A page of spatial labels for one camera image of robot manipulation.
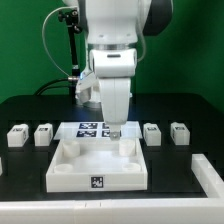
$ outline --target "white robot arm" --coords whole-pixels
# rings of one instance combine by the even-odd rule
[[[63,2],[78,6],[88,46],[85,70],[91,71],[99,83],[104,121],[110,128],[110,138],[118,140],[121,125],[128,117],[130,78],[135,75],[137,65],[137,34],[145,27],[152,0]]]

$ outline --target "green wall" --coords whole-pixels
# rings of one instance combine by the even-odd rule
[[[49,61],[41,39],[45,17],[60,6],[61,0],[0,1],[0,102],[32,94],[42,84],[64,77]],[[223,10],[223,0],[174,0],[169,27],[146,38],[147,56],[138,64],[133,90],[198,93],[224,112]],[[49,49],[70,72],[66,32],[56,17],[49,21]]]

